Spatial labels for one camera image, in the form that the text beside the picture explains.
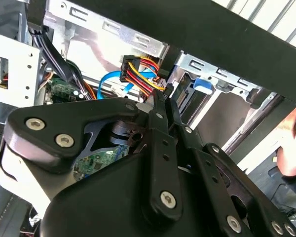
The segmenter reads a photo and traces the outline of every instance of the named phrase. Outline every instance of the blue tab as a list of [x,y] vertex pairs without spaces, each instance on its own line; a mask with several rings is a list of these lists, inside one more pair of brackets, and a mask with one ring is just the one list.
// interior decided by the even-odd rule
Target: blue tab
[[201,78],[195,79],[193,88],[208,95],[213,94],[212,84]]

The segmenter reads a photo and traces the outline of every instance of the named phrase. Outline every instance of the red wire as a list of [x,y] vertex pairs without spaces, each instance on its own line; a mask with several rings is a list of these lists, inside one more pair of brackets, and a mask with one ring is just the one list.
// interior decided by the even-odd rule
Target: red wire
[[148,62],[148,63],[152,64],[154,68],[157,68],[157,69],[159,70],[159,66],[158,66],[158,64],[156,64],[155,62],[153,62],[153,61],[151,62],[151,61],[149,61],[149,60],[147,60],[147,59],[145,59],[145,58],[142,58],[142,59],[141,59],[141,62],[142,62],[142,61],[144,61],[144,62]]
[[127,70],[127,73],[133,80],[135,80],[135,82],[137,82],[140,86],[145,88],[148,92],[152,93],[152,89],[149,86],[147,86],[145,83],[143,83],[141,80],[136,78],[136,76],[130,70]]
[[149,92],[147,92],[145,89],[141,88],[140,85],[137,84],[134,80],[131,80],[130,78],[125,78],[128,82],[132,83],[133,85],[136,85],[140,88],[140,91],[145,94],[146,96],[149,96]]
[[152,66],[153,69],[155,70],[155,72],[158,72],[158,68],[155,67],[155,65],[145,59],[142,59],[141,62],[145,63],[145,64],[148,64],[149,66]]
[[148,64],[146,64],[146,63],[141,63],[141,65],[143,65],[143,66],[146,67],[146,68],[149,68],[149,69],[151,70],[151,72],[152,72],[153,74],[155,74],[155,76],[157,76],[157,72],[156,72],[155,68],[151,68],[151,65],[148,65]]

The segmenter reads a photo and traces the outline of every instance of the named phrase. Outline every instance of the screw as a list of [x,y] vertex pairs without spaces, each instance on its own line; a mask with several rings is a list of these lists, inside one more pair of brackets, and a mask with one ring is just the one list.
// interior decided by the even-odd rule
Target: screw
[[212,146],[212,149],[213,149],[213,151],[214,151],[214,152],[216,152],[216,153],[218,153],[218,152],[219,152],[219,149],[218,149],[218,147]]
[[161,119],[163,119],[163,116],[162,116],[161,114],[159,114],[159,113],[156,113],[156,115],[157,115],[157,117],[158,117],[158,118],[161,118]]
[[284,234],[284,231],[282,230],[282,228],[275,221],[272,221],[271,224],[272,224],[274,230],[276,231],[276,233],[278,233],[279,235]]
[[185,127],[185,130],[186,130],[188,133],[192,133],[192,129],[189,128],[189,127]]
[[233,216],[227,216],[227,222],[233,231],[238,234],[241,233],[241,225],[236,218],[234,218]]
[[132,106],[132,105],[130,105],[130,104],[126,104],[126,108],[128,108],[128,109],[130,109],[130,110],[134,110],[135,108]]
[[74,139],[67,134],[60,134],[56,137],[56,143],[61,147],[72,147],[74,145]]
[[31,129],[31,130],[35,130],[35,131],[39,131],[42,130],[43,128],[45,128],[45,123],[38,119],[38,118],[30,118],[25,122],[25,125]]
[[296,236],[295,231],[288,225],[288,224],[284,224],[285,229],[288,231],[288,233],[290,233],[291,236]]
[[167,191],[163,191],[160,195],[160,199],[162,201],[162,203],[169,209],[173,209],[175,208],[177,202],[176,199],[174,198],[174,196],[167,192]]

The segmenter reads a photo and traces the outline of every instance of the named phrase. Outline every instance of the circuit board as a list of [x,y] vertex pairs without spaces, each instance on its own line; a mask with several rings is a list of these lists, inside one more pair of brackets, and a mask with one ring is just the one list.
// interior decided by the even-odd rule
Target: circuit board
[[119,145],[106,151],[99,151],[91,156],[79,159],[74,165],[74,178],[79,181],[100,169],[112,164],[128,154],[129,147]]
[[59,78],[53,78],[46,86],[46,102],[57,104],[81,100],[84,98],[79,90]]

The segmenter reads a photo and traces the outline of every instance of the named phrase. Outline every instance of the black cable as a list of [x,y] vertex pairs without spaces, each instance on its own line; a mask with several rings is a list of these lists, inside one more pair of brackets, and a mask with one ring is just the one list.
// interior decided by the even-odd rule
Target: black cable
[[43,55],[47,63],[52,67],[52,69],[56,72],[60,78],[66,82],[70,82],[73,79],[72,72],[54,47],[54,45],[50,42],[46,32],[46,28],[43,28],[43,32],[31,31],[29,30],[30,34],[32,35],[35,44],[37,47],[43,49]]
[[285,183],[284,183],[284,184],[279,184],[279,185],[277,186],[277,188],[276,188],[275,192],[273,193],[273,195],[272,195],[272,197],[271,197],[270,201],[272,201],[272,200],[273,200],[273,198],[275,197],[275,194],[277,193],[278,189],[279,189],[279,188],[280,188],[280,186],[282,186],[282,185],[286,185],[286,184],[285,184]]
[[85,82],[82,77],[82,73],[78,66],[73,63],[67,63],[54,45],[49,40],[46,32],[46,28],[43,28],[43,32],[37,32],[29,30],[33,37],[33,41],[38,48],[42,49],[42,54],[48,65],[53,69],[53,71],[64,81],[70,83],[74,80],[75,84],[81,90],[81,93],[87,100],[92,100],[89,95],[88,90],[85,87]]
[[42,84],[42,82],[44,81],[44,76],[46,74],[47,66],[48,66],[48,64],[47,64],[47,62],[45,62],[45,63],[43,63],[43,65],[39,69],[39,72],[38,72],[39,84]]
[[284,207],[288,207],[288,208],[290,208],[290,209],[294,209],[294,207],[292,207],[292,206],[287,206],[287,205],[284,205],[284,204],[280,204],[281,206],[284,206]]

